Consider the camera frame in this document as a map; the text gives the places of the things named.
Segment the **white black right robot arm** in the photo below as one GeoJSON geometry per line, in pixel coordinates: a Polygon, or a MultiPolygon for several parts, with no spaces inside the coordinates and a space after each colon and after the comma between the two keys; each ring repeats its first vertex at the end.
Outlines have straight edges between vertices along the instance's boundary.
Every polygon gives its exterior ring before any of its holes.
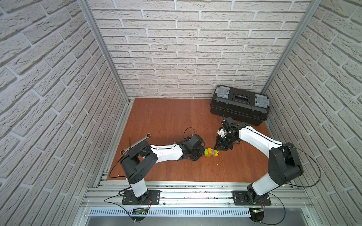
{"type": "Polygon", "coordinates": [[[267,173],[248,186],[245,195],[247,202],[261,202],[270,191],[303,175],[304,170],[293,144],[276,141],[245,123],[236,123],[231,117],[225,118],[217,132],[215,148],[226,151],[241,141],[251,144],[268,158],[267,173]]]}

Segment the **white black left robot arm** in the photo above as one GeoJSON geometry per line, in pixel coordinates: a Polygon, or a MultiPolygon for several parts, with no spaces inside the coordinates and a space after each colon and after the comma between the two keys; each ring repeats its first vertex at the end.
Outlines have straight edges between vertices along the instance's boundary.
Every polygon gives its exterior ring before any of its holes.
{"type": "Polygon", "coordinates": [[[146,140],[132,147],[121,160],[120,165],[137,199],[146,198],[148,189],[145,177],[157,163],[201,158],[205,153],[205,142],[197,134],[167,146],[155,146],[146,140]]]}

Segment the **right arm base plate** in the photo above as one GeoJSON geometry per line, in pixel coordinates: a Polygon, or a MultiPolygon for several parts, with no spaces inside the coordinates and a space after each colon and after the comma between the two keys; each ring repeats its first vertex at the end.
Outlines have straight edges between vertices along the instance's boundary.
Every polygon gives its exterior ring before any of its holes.
{"type": "Polygon", "coordinates": [[[232,191],[232,197],[235,206],[259,205],[271,206],[269,194],[256,195],[251,191],[236,190],[232,191]]]}

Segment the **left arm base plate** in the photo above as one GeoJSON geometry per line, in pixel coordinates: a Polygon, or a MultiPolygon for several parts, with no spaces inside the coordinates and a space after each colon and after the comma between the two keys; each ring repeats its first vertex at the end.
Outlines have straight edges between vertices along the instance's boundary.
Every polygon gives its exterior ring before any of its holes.
{"type": "Polygon", "coordinates": [[[144,195],[136,197],[132,190],[127,190],[123,194],[123,205],[159,205],[160,190],[148,190],[144,195]]]}

